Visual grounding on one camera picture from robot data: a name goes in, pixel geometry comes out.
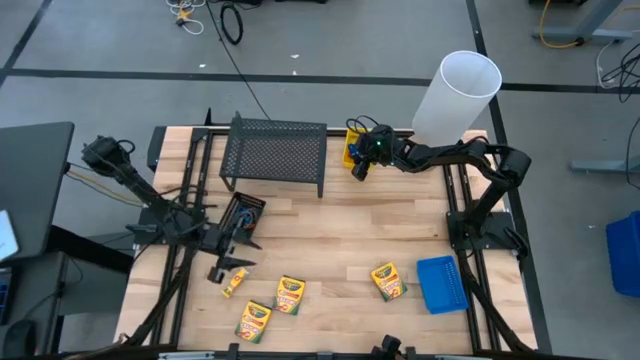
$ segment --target white cylinder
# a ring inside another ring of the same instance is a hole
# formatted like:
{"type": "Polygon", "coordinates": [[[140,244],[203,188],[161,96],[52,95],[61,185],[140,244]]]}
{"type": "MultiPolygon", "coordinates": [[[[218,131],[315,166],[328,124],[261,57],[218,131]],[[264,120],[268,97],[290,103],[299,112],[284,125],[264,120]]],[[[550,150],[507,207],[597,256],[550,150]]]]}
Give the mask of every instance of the white cylinder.
{"type": "Polygon", "coordinates": [[[489,58],[473,51],[447,55],[413,117],[417,141],[455,144],[501,85],[500,70],[489,58]]]}

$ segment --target concrete floor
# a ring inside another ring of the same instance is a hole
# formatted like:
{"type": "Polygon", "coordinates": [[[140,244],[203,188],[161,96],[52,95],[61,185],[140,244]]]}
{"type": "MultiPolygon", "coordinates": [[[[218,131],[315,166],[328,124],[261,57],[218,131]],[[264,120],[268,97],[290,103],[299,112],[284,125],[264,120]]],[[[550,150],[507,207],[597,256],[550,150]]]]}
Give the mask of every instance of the concrete floor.
{"type": "MultiPolygon", "coordinates": [[[[0,64],[41,3],[0,0],[0,64]]],[[[487,52],[505,82],[595,83],[599,46],[557,51],[529,37],[540,7],[525,0],[476,0],[476,5],[487,52]]],[[[573,23],[586,9],[554,6],[548,24],[573,23]]],[[[242,15],[245,37],[231,53],[246,74],[426,79],[447,53],[475,50],[464,0],[331,0],[326,5],[267,0],[242,15]]],[[[206,8],[197,9],[194,18],[206,27],[200,36],[173,25],[162,0],[55,0],[14,68],[233,74],[206,8]]],[[[612,26],[631,29],[639,23],[636,12],[612,26]]],[[[609,49],[603,67],[616,66],[625,49],[637,42],[609,49]]],[[[252,87],[271,118],[330,126],[365,113],[409,127],[425,91],[419,86],[339,84],[252,87]]],[[[640,299],[614,292],[604,229],[637,210],[640,194],[624,177],[573,174],[567,165],[573,159],[621,159],[628,132],[640,116],[640,97],[621,105],[607,94],[501,91],[498,99],[509,143],[534,161],[520,193],[553,352],[637,358],[640,299]]],[[[152,173],[144,157],[153,127],[201,123],[208,107],[217,122],[230,120],[235,111],[262,117],[241,82],[9,76],[0,88],[0,126],[72,121],[76,131],[69,158],[74,162],[80,162],[82,143],[96,135],[130,139],[139,149],[133,162],[148,180],[152,173]]],[[[488,111],[474,128],[493,133],[488,111]]],[[[137,209],[65,180],[55,223],[95,236],[122,231],[137,216],[137,209]]],[[[131,240],[113,247],[130,248],[131,240]]],[[[113,337],[126,279],[87,264],[83,268],[91,281],[65,299],[64,308],[77,310],[83,294],[90,294],[95,306],[80,308],[92,314],[65,322],[63,350],[94,348],[113,337]],[[88,327],[90,320],[105,325],[88,327]]]]}

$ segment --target metal mesh platform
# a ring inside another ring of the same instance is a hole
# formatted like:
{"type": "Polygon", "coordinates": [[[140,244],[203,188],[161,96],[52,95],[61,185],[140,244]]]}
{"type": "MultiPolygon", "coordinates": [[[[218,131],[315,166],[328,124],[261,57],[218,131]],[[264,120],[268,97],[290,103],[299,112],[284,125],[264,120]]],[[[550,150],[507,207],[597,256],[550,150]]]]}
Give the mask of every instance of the metal mesh platform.
{"type": "Polygon", "coordinates": [[[229,191],[238,178],[277,180],[317,184],[322,197],[326,154],[326,124],[242,119],[236,114],[220,177],[229,191]]]}

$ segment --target wooden tabletop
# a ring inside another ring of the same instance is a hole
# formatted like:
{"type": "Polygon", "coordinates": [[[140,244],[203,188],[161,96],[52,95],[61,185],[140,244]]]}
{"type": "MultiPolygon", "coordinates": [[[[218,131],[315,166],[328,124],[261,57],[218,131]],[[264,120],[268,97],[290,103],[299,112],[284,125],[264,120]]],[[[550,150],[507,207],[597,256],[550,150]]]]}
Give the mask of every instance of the wooden tabletop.
{"type": "MultiPolygon", "coordinates": [[[[158,191],[180,186],[190,134],[190,127],[167,129],[154,179],[158,191]]],[[[478,135],[486,133],[468,131],[465,138],[478,135]]],[[[207,212],[214,222],[231,196],[218,177],[225,143],[224,136],[214,138],[207,178],[205,204],[219,205],[207,212]]],[[[377,166],[359,182],[342,164],[344,138],[329,137],[327,143],[322,199],[317,198],[314,184],[238,180],[237,191],[267,202],[253,236],[263,250],[236,248],[236,257],[257,265],[231,299],[220,293],[226,281],[217,285],[206,280],[216,257],[196,255],[179,347],[226,350],[237,342],[241,351],[368,353],[390,334],[402,340],[403,347],[415,346],[419,354],[471,353],[465,312],[430,315],[415,269],[417,260],[454,255],[445,221],[448,202],[442,169],[408,174],[377,166]],[[388,303],[369,275],[386,262],[396,265],[408,287],[406,294],[388,303]],[[307,282],[299,314],[274,312],[260,344],[236,337],[234,329],[247,302],[271,304],[284,274],[307,282]]],[[[468,171],[472,194],[478,198],[488,181],[474,167],[468,171]]],[[[457,178],[455,182],[458,206],[464,209],[457,178]]],[[[131,334],[155,304],[167,251],[167,246],[152,246],[134,264],[116,334],[131,334]]],[[[508,251],[491,250],[485,251],[485,262],[494,304],[520,338],[535,347],[516,259],[508,251]]],[[[489,348],[484,314],[475,303],[482,343],[489,348]]],[[[164,341],[172,312],[165,316],[164,341]]]]}

